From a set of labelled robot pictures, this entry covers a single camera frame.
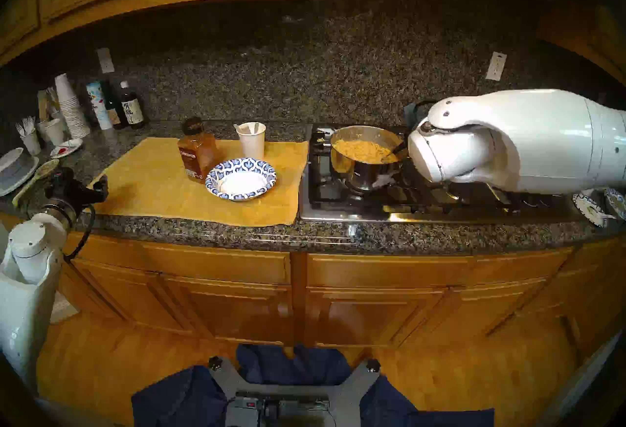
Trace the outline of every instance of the cinnamon bottle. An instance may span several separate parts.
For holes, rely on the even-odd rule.
[[[183,123],[183,134],[185,136],[179,139],[178,144],[187,177],[204,183],[208,172],[221,161],[215,137],[210,132],[204,132],[200,117],[187,119]]]

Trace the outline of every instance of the bottle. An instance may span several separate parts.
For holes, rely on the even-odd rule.
[[[111,124],[113,124],[113,128],[124,129],[128,125],[128,121],[126,120],[124,109],[122,109],[122,103],[117,98],[117,95],[113,93],[108,80],[100,82],[100,86],[102,87],[102,94],[105,96],[106,113]]]
[[[109,119],[109,115],[106,110],[106,99],[104,93],[102,92],[100,82],[91,82],[90,84],[87,84],[87,93],[91,99],[93,113],[96,114],[96,119],[98,119],[100,129],[103,131],[111,129],[113,123],[111,122],[111,119]]]
[[[187,119],[183,123],[183,134],[185,136],[179,139],[178,145],[187,177],[204,183],[208,172],[221,161],[215,137],[210,132],[204,132],[200,117]]]
[[[143,120],[142,109],[139,107],[137,94],[128,88],[128,82],[126,80],[120,84],[120,87],[122,87],[122,107],[130,127],[133,129],[143,127],[145,121]]]

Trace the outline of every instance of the granite backsplash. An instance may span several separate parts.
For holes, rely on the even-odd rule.
[[[562,88],[612,107],[623,86],[584,58],[535,38],[539,0],[240,0],[157,8],[61,35],[0,69],[0,151],[36,92],[67,72],[128,80],[152,121],[397,125],[409,102],[508,88]],[[102,75],[95,49],[111,50]],[[484,74],[508,55],[500,82]]]

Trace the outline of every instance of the lower cabinet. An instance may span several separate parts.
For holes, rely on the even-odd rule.
[[[440,289],[307,288],[305,344],[392,346],[426,317],[445,293]]]
[[[292,344],[290,286],[162,277],[173,300],[201,335],[241,342]]]
[[[624,257],[620,237],[576,251],[441,263],[321,254],[302,260],[100,237],[63,266],[59,290],[78,309],[133,324],[285,345],[445,345],[566,317],[590,354],[623,323]]]
[[[127,321],[177,332],[193,331],[163,290],[159,274],[74,259],[76,269]]]
[[[535,293],[544,279],[452,287],[404,345],[449,344],[488,334]]]

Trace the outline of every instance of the stainless steel pot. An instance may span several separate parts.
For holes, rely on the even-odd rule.
[[[390,151],[402,142],[402,139],[391,131],[371,127],[368,125],[351,125],[335,131],[331,137],[331,163],[332,168],[343,178],[346,183],[357,191],[368,193],[387,186],[391,177],[400,169],[400,161],[387,164],[372,164],[354,159],[341,154],[335,149],[335,143],[340,139],[344,141],[371,141]],[[406,157],[406,151],[399,157]]]

